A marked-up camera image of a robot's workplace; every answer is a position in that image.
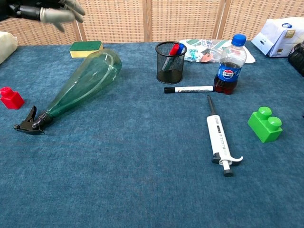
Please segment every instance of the plastic soda bottle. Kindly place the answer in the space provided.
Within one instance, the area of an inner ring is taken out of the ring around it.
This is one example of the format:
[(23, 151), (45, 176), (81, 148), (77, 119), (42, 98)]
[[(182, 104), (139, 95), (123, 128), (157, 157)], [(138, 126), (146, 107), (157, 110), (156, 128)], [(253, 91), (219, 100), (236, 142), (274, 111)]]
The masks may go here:
[(214, 90), (218, 93), (232, 94), (238, 83), (238, 76), (244, 65), (247, 55), (243, 46), (246, 36), (236, 34), (231, 45), (223, 50), (220, 58), (218, 73), (214, 78)]

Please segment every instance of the cardboard box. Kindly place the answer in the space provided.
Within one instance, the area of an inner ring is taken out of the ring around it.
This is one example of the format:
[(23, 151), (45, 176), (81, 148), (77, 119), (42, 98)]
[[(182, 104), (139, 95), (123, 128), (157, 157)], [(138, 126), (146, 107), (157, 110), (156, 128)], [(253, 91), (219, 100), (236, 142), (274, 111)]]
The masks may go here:
[(251, 41), (264, 55), (287, 57), (304, 40), (304, 18), (268, 19)]

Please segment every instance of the woven wall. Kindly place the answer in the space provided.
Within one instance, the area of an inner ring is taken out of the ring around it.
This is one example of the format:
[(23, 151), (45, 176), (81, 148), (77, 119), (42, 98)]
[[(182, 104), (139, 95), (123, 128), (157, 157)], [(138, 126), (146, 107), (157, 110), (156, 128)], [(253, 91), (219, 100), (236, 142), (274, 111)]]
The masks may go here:
[(152, 0), (152, 40), (212, 38), (220, 0)]
[(79, 0), (85, 9), (87, 40), (104, 43), (143, 41), (142, 0)]
[(73, 26), (63, 26), (65, 33), (58, 31), (52, 24), (26, 19), (8, 19), (0, 22), (0, 31), (16, 36), (19, 45), (71, 44), (76, 41)]
[(219, 38), (231, 39), (235, 33), (243, 33), (252, 39), (267, 19), (295, 16), (304, 17), (303, 0), (231, 0)]

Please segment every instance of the blue bottle cap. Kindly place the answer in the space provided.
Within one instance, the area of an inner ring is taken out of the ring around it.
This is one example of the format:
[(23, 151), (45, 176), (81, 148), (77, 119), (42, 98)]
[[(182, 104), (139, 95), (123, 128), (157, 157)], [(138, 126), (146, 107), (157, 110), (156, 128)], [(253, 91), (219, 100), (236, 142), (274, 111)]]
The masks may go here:
[(233, 36), (231, 43), (235, 46), (241, 47), (246, 43), (246, 36), (243, 34), (236, 34)]

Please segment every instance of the black pen cup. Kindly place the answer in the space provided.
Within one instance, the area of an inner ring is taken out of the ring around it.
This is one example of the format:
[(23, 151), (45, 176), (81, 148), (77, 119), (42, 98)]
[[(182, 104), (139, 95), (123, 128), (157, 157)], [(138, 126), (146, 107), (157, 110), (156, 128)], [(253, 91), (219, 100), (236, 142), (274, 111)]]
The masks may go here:
[(179, 42), (166, 41), (159, 43), (155, 50), (157, 53), (157, 76), (156, 78), (165, 84), (176, 84), (182, 80), (182, 72), (184, 68), (185, 53), (184, 46), (179, 55), (170, 55), (174, 44)]

